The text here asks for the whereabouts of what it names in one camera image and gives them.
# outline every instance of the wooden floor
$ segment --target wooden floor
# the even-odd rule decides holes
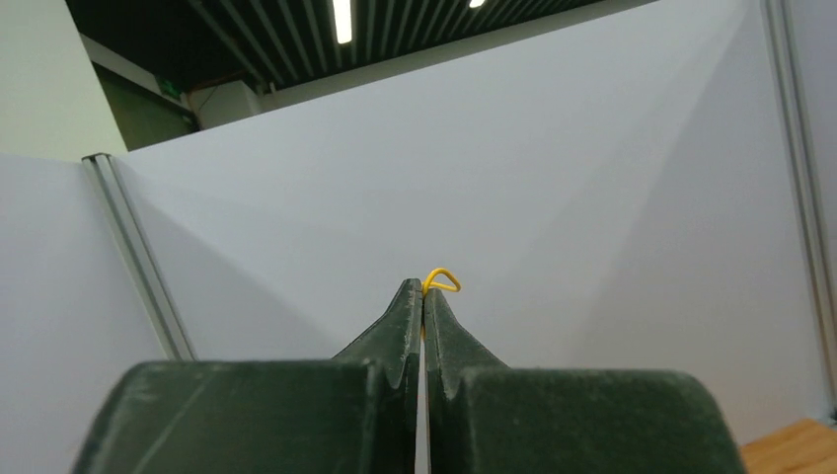
[[[741,448],[750,474],[837,474],[837,431],[802,420]]]

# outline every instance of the black ceiling grille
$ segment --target black ceiling grille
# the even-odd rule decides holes
[[[223,78],[292,87],[603,0],[68,0],[79,31],[185,90]]]

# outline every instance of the fluorescent light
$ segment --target fluorescent light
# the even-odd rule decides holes
[[[335,27],[338,43],[351,41],[351,0],[332,0],[335,7]]]

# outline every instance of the yellow wire loop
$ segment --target yellow wire loop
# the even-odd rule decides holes
[[[450,282],[452,282],[454,286],[433,281],[433,279],[436,278],[436,276],[439,274],[443,274],[446,277],[448,277],[448,279],[450,279]],[[459,284],[459,280],[456,279],[456,276],[448,272],[447,269],[436,269],[430,272],[430,275],[428,275],[427,278],[424,279],[424,284],[421,286],[421,294],[427,295],[427,292],[430,291],[431,288],[446,289],[448,291],[456,292],[462,289],[462,285]]]

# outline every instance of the white partition wall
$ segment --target white partition wall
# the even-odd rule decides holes
[[[807,152],[817,171],[833,272],[837,269],[837,2],[794,0],[788,5],[809,132]]]
[[[68,472],[108,392],[164,358],[80,163],[0,154],[0,472]]]
[[[511,365],[685,370],[745,442],[827,410],[773,76],[760,2],[660,0],[118,163],[201,358],[444,266]]]

